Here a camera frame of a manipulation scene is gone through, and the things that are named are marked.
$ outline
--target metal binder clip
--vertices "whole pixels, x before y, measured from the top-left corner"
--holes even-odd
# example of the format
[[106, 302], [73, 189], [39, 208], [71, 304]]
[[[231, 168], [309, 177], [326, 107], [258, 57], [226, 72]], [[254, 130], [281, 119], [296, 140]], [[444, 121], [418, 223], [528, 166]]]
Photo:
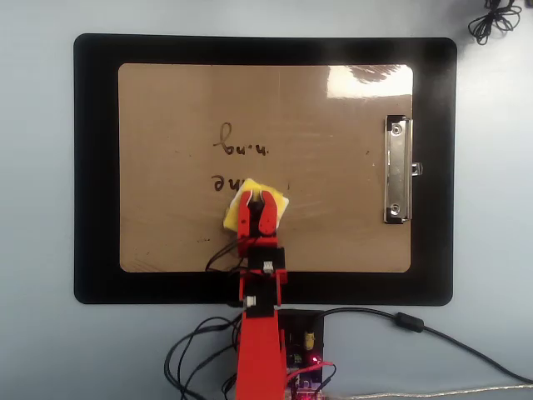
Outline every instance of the metal binder clip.
[[388, 115], [385, 129], [386, 223], [403, 223], [412, 215], [412, 177], [422, 175], [422, 164], [412, 162], [413, 121]]

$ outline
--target light blue table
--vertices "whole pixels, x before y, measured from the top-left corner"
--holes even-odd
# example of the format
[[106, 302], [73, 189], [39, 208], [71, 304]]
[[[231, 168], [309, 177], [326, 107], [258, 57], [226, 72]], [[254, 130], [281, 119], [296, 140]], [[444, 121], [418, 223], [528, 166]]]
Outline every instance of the light blue table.
[[[533, 376], [533, 10], [515, 32], [479, 47], [465, 29], [482, 3], [0, 2], [0, 398], [175, 399], [162, 374], [167, 349], [203, 318], [235, 313], [83, 306], [74, 298], [72, 43], [87, 32], [456, 40], [455, 295], [445, 307], [402, 311]], [[198, 339], [188, 368], [223, 339]], [[372, 316], [329, 317], [326, 357], [339, 367], [335, 393], [515, 383], [434, 337]], [[217, 392], [230, 361], [196, 387]]]

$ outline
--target white cable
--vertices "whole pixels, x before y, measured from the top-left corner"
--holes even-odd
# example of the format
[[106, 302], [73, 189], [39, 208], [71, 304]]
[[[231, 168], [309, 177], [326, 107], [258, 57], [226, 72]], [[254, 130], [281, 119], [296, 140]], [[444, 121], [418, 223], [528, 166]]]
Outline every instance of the white cable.
[[516, 389], [533, 389], [533, 385], [515, 385], [515, 386], [493, 386], [493, 387], [478, 387], [474, 389], [450, 390], [449, 392], [438, 393], [377, 393], [377, 394], [362, 394], [349, 397], [326, 396], [326, 400], [372, 400], [375, 398], [443, 398], [446, 396], [457, 396], [461, 394], [483, 393], [483, 392], [497, 392], [500, 390], [516, 390]]

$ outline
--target yellow sponge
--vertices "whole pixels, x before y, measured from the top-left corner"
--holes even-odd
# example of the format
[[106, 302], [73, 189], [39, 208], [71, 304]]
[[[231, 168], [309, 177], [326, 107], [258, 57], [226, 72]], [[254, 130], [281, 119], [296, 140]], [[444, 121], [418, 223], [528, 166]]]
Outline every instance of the yellow sponge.
[[267, 185], [261, 185], [253, 179], [248, 178], [241, 185], [237, 194], [230, 203], [230, 207], [227, 209], [226, 217], [224, 218], [224, 228], [237, 232], [237, 227], [239, 225], [239, 202], [241, 201], [242, 193], [247, 192], [248, 190], [253, 191], [253, 200], [257, 200], [259, 198], [259, 192], [261, 190], [267, 190], [272, 194], [277, 205], [277, 226], [279, 226], [280, 219], [285, 212], [286, 206], [289, 205], [289, 199], [283, 197], [283, 193], [278, 192], [275, 188]]

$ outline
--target brown board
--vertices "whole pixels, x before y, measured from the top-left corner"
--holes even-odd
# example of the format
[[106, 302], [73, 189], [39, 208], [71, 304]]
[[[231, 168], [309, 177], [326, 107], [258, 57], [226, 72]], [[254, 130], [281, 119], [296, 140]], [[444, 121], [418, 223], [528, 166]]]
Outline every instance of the brown board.
[[411, 117], [407, 66], [136, 63], [118, 77], [125, 271], [203, 271], [236, 236], [222, 220], [246, 178], [290, 200], [287, 270], [409, 268], [410, 224], [383, 222], [385, 118]]

